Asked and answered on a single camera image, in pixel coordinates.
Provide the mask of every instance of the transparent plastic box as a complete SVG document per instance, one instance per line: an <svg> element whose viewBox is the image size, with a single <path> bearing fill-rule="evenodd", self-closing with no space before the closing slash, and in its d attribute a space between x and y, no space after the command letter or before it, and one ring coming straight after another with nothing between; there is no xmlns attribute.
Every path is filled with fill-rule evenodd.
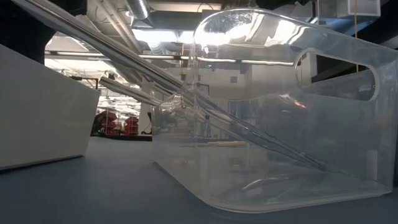
<svg viewBox="0 0 398 224"><path fill-rule="evenodd" d="M194 41L152 128L157 162L194 195L259 213L392 191L396 51L258 9L213 14ZM316 55L368 69L312 82Z"/></svg>

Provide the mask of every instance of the gray floor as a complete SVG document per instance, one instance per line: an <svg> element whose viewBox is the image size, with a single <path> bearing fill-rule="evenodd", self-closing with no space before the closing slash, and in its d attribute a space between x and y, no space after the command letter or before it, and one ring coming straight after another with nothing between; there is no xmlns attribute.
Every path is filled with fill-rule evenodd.
<svg viewBox="0 0 398 224"><path fill-rule="evenodd" d="M3 172L0 223L398 223L398 189L266 214L211 208L153 165L149 144L91 138L85 157Z"/></svg>

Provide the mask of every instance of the clear acrylic container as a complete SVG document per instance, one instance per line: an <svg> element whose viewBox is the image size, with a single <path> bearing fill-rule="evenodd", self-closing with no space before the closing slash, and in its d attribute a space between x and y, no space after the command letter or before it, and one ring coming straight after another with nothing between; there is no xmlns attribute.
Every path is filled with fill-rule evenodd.
<svg viewBox="0 0 398 224"><path fill-rule="evenodd" d="M157 162L194 195L259 213L391 192L396 51L258 9L213 14L194 41L152 128ZM368 69L313 82L314 55Z"/></svg>

